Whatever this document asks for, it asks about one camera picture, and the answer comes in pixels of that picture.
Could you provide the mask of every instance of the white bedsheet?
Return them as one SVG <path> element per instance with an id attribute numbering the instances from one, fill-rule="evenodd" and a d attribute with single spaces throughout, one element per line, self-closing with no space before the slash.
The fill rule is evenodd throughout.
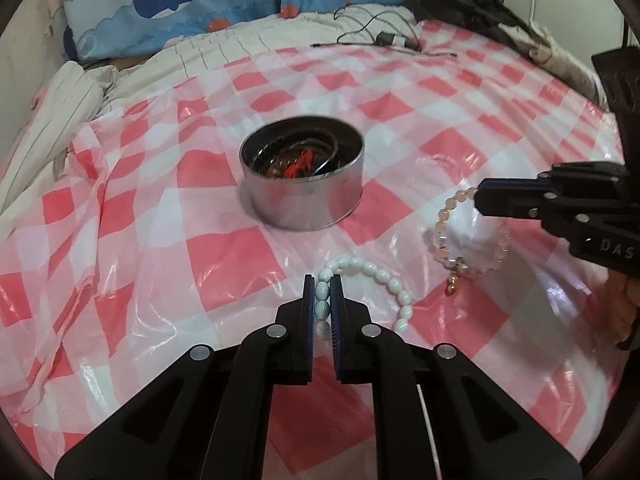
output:
<path id="1" fill-rule="evenodd" d="M 404 7 L 368 4 L 351 6 L 344 11 L 339 11 L 335 20 L 332 13 L 317 12 L 305 12 L 290 20 L 268 16 L 253 22 L 238 23 L 212 34 L 187 38 L 159 52 L 142 65 L 114 74 L 116 78 L 114 85 L 105 95 L 105 102 L 99 115 L 107 114 L 121 107 L 125 102 L 141 100 L 180 84 L 205 70 L 243 57 L 291 46 L 333 43 L 345 32 L 361 29 L 372 15 L 379 12 L 384 14 L 367 27 L 373 37 L 379 32 L 394 30 L 406 36 L 414 34 L 413 29 L 406 23 L 415 25 L 414 16 L 410 10 Z M 372 42 L 370 35 L 366 32 L 349 34 L 341 41 Z M 100 71 L 101 69 L 97 69 L 95 73 L 102 76 Z"/>

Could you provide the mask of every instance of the metal screw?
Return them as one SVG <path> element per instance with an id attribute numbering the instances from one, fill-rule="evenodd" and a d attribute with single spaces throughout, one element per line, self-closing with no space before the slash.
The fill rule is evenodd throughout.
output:
<path id="1" fill-rule="evenodd" d="M 453 359 L 456 355 L 458 355 L 458 351 L 455 346 L 444 344 L 438 346 L 438 355 L 443 359 Z"/>
<path id="2" fill-rule="evenodd" d="M 204 361 L 211 355 L 211 350 L 207 346 L 194 346 L 189 352 L 189 357 L 194 361 Z"/>
<path id="3" fill-rule="evenodd" d="M 267 328 L 267 335 L 275 339 L 284 337 L 287 335 L 287 328 L 282 325 L 271 325 Z"/>
<path id="4" fill-rule="evenodd" d="M 369 324 L 362 327 L 362 333 L 366 337 L 378 337 L 382 334 L 382 329 L 378 325 Z"/>

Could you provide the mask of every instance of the pink beaded bracelet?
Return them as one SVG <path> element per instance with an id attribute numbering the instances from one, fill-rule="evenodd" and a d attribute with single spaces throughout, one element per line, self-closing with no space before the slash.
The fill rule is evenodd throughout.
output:
<path id="1" fill-rule="evenodd" d="M 454 196 L 447 198 L 444 208 L 438 211 L 438 222 L 433 229 L 435 232 L 435 242 L 437 246 L 436 259 L 449 271 L 449 277 L 447 279 L 448 294 L 454 294 L 458 290 L 458 279 L 460 276 L 476 278 L 478 276 L 486 275 L 492 270 L 500 269 L 502 267 L 502 261 L 508 252 L 510 230 L 507 223 L 502 222 L 498 229 L 498 232 L 500 233 L 498 247 L 494 251 L 494 259 L 487 269 L 471 269 L 462 256 L 458 256 L 457 258 L 450 257 L 449 248 L 447 247 L 446 222 L 449 220 L 451 212 L 459 203 L 466 202 L 467 199 L 474 199 L 476 191 L 478 191 L 478 189 L 475 187 L 470 187 L 467 190 L 460 189 Z"/>

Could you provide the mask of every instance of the pink checkered tablecloth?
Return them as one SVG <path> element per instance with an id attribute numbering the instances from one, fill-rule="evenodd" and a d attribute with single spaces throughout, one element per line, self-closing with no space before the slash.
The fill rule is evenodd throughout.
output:
<path id="1" fill-rule="evenodd" d="M 486 38 L 439 22 L 420 36 L 457 58 L 268 52 L 79 129 L 65 176 L 0 246 L 0 404 L 49 472 L 191 346 L 239 343 L 345 253 L 401 276 L 416 300 L 405 340 L 454 343 L 586 452 L 623 359 L 596 300 L 603 269 L 535 222 L 513 222 L 502 270 L 447 298 L 427 234 L 444 200 L 482 178 L 618 158 L 615 123 Z M 299 114 L 336 116 L 366 139 L 362 202 L 320 232 L 263 225 L 241 185 L 242 140 Z M 383 288 L 344 286 L 375 322 L 394 322 Z M 311 386 L 274 392 L 264 478 L 373 479 L 370 390 L 336 383 L 329 343 L 315 353 Z"/>

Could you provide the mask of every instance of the black cable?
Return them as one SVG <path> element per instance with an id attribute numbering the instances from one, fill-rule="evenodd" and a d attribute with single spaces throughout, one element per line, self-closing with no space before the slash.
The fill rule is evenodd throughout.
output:
<path id="1" fill-rule="evenodd" d="M 438 57 L 438 56 L 451 56 L 451 57 L 458 57 L 458 54 L 456 54 L 455 52 L 416 52 L 415 50 L 410 50 L 408 48 L 403 48 L 403 47 L 396 47 L 396 46 L 391 46 L 391 45 L 379 45 L 379 44 L 375 44 L 375 43 L 358 43 L 358 42 L 349 42 L 349 43 L 338 43 L 337 41 L 334 41 L 333 43 L 313 43 L 311 44 L 311 47 L 313 48 L 320 48 L 323 46 L 374 46 L 376 48 L 384 48 L 386 50 L 393 50 L 394 52 L 400 52 L 401 54 L 409 54 L 410 56 L 428 56 L 428 57 Z"/>
<path id="2" fill-rule="evenodd" d="M 364 25 L 364 27 L 368 27 L 374 20 L 378 20 L 379 22 L 385 23 L 386 25 L 391 27 L 395 32 L 398 33 L 399 36 L 402 36 L 403 38 L 407 38 L 407 35 L 405 35 L 402 31 L 400 31 L 393 23 L 391 23 L 388 20 L 383 20 L 382 18 L 380 18 L 380 16 L 383 16 L 384 14 L 393 14 L 393 15 L 397 16 L 398 18 L 400 18 L 400 20 L 402 22 L 404 22 L 404 24 L 407 26 L 407 28 L 411 31 L 411 34 L 413 35 L 414 40 L 419 42 L 418 35 L 415 33 L 415 29 L 412 27 L 411 23 L 409 23 L 409 21 L 402 14 L 397 12 L 396 10 L 387 9 L 387 10 L 382 10 L 381 12 L 379 12 L 377 14 L 373 14 L 373 12 L 371 12 L 369 9 L 366 9 L 365 7 L 360 6 L 360 5 L 350 5 L 349 8 L 351 8 L 351 7 L 353 7 L 354 9 L 360 9 L 360 10 L 366 12 L 371 17 L 371 20 L 369 20 L 367 25 Z M 340 7 L 339 9 L 337 9 L 334 12 L 334 21 L 339 18 L 338 12 L 340 12 L 341 10 L 346 11 L 347 7 L 346 6 Z M 351 18 L 353 21 L 355 21 L 359 25 L 363 26 L 362 22 L 360 22 L 359 20 L 356 20 L 353 16 L 350 16 L 348 14 L 342 13 L 340 15 L 340 17 Z"/>
<path id="3" fill-rule="evenodd" d="M 343 14 L 342 18 L 349 18 L 350 20 L 353 20 L 354 22 L 356 22 L 358 25 L 360 25 L 360 30 L 353 32 L 353 34 L 357 34 L 359 32 L 366 32 L 369 37 L 371 38 L 371 43 L 375 43 L 376 38 L 373 37 L 373 33 L 367 28 L 367 25 L 364 25 L 360 20 L 356 20 L 356 18 L 354 18 L 353 16 L 349 16 L 348 14 Z"/>

